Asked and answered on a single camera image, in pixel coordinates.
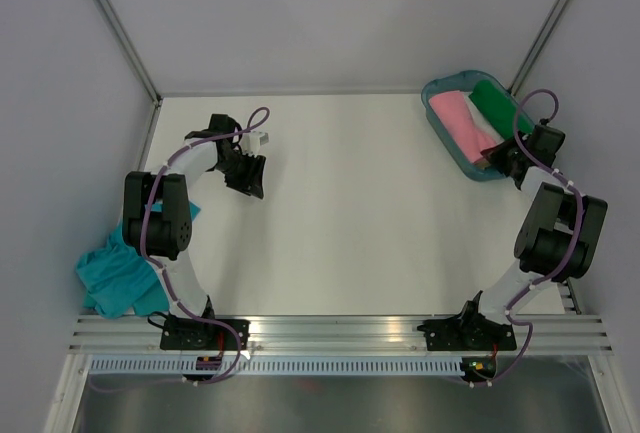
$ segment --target metal corner post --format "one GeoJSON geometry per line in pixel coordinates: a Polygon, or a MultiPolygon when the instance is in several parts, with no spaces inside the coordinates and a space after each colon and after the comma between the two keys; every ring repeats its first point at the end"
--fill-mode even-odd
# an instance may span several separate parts
{"type": "Polygon", "coordinates": [[[151,140],[153,139],[153,134],[156,130],[156,124],[158,123],[158,118],[160,116],[160,109],[162,108],[162,99],[158,101],[154,101],[151,105],[151,115],[149,115],[146,127],[146,135],[142,144],[140,145],[140,151],[137,156],[136,168],[141,170],[144,168],[145,163],[147,162],[147,156],[149,156],[149,150],[151,149],[151,140]]]}
{"type": "Polygon", "coordinates": [[[111,1],[110,0],[93,0],[93,1],[96,7],[98,8],[98,10],[100,11],[100,14],[104,18],[105,22],[107,23],[107,26],[111,30],[111,33],[113,34],[116,41],[120,45],[120,48],[122,49],[122,52],[125,58],[127,59],[129,65],[133,69],[133,72],[138,77],[138,79],[142,83],[142,86],[144,87],[147,94],[151,98],[151,101],[153,101],[154,104],[158,104],[162,99],[162,97],[160,93],[158,93],[158,90],[156,89],[155,85],[153,84],[153,81],[151,80],[149,73],[144,67],[144,64],[142,63],[140,56],[138,55],[138,52],[133,46],[133,43],[131,42],[131,39],[129,38],[129,35],[127,34],[126,30],[124,29],[124,26],[120,21],[120,18],[118,18],[118,15],[115,9],[113,8],[113,5],[111,4],[111,1]]]}
{"type": "Polygon", "coordinates": [[[516,96],[522,88],[522,85],[529,76],[529,73],[535,65],[536,60],[542,53],[542,50],[549,41],[549,38],[558,26],[558,23],[565,13],[570,1],[571,0],[556,0],[554,2],[553,6],[551,7],[551,11],[549,11],[549,14],[545,18],[544,23],[540,28],[540,31],[538,31],[536,39],[531,45],[531,48],[529,48],[529,51],[527,52],[527,55],[525,56],[522,64],[518,68],[511,86],[509,86],[509,92],[513,96],[516,96]]]}

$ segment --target white cloth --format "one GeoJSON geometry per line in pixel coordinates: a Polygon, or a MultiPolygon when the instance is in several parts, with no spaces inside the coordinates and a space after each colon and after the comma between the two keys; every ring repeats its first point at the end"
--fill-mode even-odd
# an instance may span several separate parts
{"type": "Polygon", "coordinates": [[[484,117],[484,115],[480,113],[480,110],[476,108],[476,105],[474,105],[473,101],[471,101],[471,99],[469,98],[470,94],[471,94],[470,92],[463,92],[464,101],[467,103],[467,108],[469,108],[469,112],[471,112],[471,118],[473,119],[473,122],[476,124],[478,128],[480,128],[482,131],[488,134],[491,138],[493,138],[496,141],[496,143],[498,144],[502,143],[504,141],[504,138],[502,138],[500,134],[493,129],[493,126],[491,126],[491,123],[489,123],[487,119],[484,117]]]}

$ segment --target pink cloth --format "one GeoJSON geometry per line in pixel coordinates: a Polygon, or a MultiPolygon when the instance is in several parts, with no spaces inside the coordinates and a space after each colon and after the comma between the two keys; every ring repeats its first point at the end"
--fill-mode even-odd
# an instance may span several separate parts
{"type": "Polygon", "coordinates": [[[473,122],[461,91],[439,93],[429,104],[471,163],[482,159],[482,150],[496,146],[495,140],[473,122]]]}

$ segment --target towel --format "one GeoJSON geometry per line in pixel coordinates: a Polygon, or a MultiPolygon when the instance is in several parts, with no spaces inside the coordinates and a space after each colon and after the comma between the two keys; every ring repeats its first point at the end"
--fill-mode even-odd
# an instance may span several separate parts
{"type": "MultiPolygon", "coordinates": [[[[502,138],[505,140],[513,138],[513,117],[516,115],[516,106],[508,93],[498,89],[489,80],[481,80],[476,83],[469,99],[502,138]]],[[[518,118],[518,129],[528,134],[533,131],[533,127],[522,116],[518,118]]]]}
{"type": "MultiPolygon", "coordinates": [[[[153,210],[161,211],[162,205],[154,205],[153,210]]],[[[190,210],[192,219],[200,212],[193,203],[190,210]]],[[[118,318],[131,307],[138,316],[169,309],[151,265],[122,239],[122,222],[109,235],[104,248],[80,257],[76,273],[87,288],[83,305],[95,308],[105,318],[118,318]]]]}
{"type": "Polygon", "coordinates": [[[471,163],[482,159],[482,150],[497,145],[491,136],[476,126],[461,91],[445,91],[432,96],[429,105],[471,163]]]}
{"type": "Polygon", "coordinates": [[[495,141],[497,144],[502,143],[504,141],[504,138],[502,138],[500,136],[500,133],[498,133],[493,128],[493,126],[491,126],[491,123],[489,123],[487,119],[484,116],[482,116],[482,113],[480,113],[480,110],[476,108],[476,105],[474,105],[473,101],[471,101],[471,99],[469,98],[469,95],[471,94],[471,92],[463,92],[462,94],[464,95],[464,102],[467,104],[467,108],[469,108],[469,113],[471,113],[471,118],[473,119],[473,122],[476,124],[476,126],[480,128],[482,131],[484,131],[491,138],[493,138],[493,141],[495,141]]]}

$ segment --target white table surface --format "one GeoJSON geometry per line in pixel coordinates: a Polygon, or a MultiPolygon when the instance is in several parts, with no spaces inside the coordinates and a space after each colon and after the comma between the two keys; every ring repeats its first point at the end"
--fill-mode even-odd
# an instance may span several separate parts
{"type": "MultiPolygon", "coordinates": [[[[259,106],[270,143],[265,198],[203,175],[189,247],[219,314],[453,314],[513,261],[530,200],[511,180],[467,179],[419,95],[167,98],[146,168],[212,113],[245,124],[259,106]]],[[[523,312],[563,313],[557,288],[523,312]]]]}

